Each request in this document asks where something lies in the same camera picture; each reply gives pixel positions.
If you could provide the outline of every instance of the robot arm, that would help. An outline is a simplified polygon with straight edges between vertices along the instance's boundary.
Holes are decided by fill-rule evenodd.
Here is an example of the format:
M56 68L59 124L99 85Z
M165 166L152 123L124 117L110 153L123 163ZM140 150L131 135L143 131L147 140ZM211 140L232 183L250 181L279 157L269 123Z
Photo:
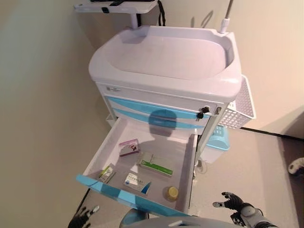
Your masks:
M236 210L237 212L231 215L234 224L246 226L247 228L277 227L264 217L260 209L253 207L249 203L244 203L237 195L230 192L223 192L222 195L228 200L226 202L214 202L213 206Z

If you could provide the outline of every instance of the open drawer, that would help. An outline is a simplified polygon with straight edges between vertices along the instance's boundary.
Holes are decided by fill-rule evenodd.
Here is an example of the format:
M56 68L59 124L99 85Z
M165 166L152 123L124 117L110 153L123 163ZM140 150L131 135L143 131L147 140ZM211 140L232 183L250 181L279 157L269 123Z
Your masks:
M119 143L138 139L141 152L151 152L174 164L171 177L137 165L140 154L119 156ZM180 130L119 118L83 175L77 180L94 191L127 206L163 216L187 216L197 144L197 135ZM116 174L105 184L98 175L109 164ZM138 173L151 182L147 195L124 185L128 173ZM175 202L165 198L166 189L175 186L179 196Z

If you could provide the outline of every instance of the lock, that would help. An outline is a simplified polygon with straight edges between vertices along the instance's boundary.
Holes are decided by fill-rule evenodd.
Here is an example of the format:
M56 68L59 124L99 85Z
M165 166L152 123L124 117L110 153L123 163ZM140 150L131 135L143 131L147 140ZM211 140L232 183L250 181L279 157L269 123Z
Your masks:
M205 106L201 109L202 113L208 113L210 112L209 106Z
M204 113L200 112L200 113L197 113L196 115L196 121L199 121L200 119L204 118Z

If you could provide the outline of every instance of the metal pole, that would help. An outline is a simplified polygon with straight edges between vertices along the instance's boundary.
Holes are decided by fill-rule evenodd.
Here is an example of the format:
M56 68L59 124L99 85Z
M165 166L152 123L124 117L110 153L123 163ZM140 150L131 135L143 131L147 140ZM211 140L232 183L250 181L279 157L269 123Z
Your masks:
M233 0L230 0L229 5L228 5L228 9L227 9L227 12L226 12L226 16L225 16L226 19L229 18L229 14L230 14L232 4L233 4Z

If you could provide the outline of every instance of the blue drawer front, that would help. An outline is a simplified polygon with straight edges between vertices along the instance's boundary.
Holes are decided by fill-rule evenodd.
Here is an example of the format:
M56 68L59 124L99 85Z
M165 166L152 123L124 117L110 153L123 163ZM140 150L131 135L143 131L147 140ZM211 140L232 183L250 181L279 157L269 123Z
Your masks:
M193 125L189 123L180 123L172 120L164 120L161 118L157 118L154 116L146 116L146 115L141 115L137 113L131 113L128 111L124 111L121 109L114 108L114 110L118 113L121 113L123 115L126 115L128 117L131 117L135 120L143 121L152 125L156 126L161 126L161 127L169 127L169 128L183 128L183 129L198 129L198 128L203 128L203 126L200 125Z
M113 200L116 200L128 207L139 209L148 213L158 214L163 216L189 216L178 210L174 210L165 207L161 204L152 202L140 196L136 196L132 193L111 187L107 184L94 180L84 175L78 175L76 177L77 181L86 185L90 189L103 194Z
M193 113L193 112L186 112L178 109L167 108L167 107L165 108L157 105L146 104L136 101L129 101L129 100L113 98L113 97L108 97L108 99L119 105L136 110L138 112L143 112L149 115L153 113L163 118L180 118L180 119L197 118L197 113Z

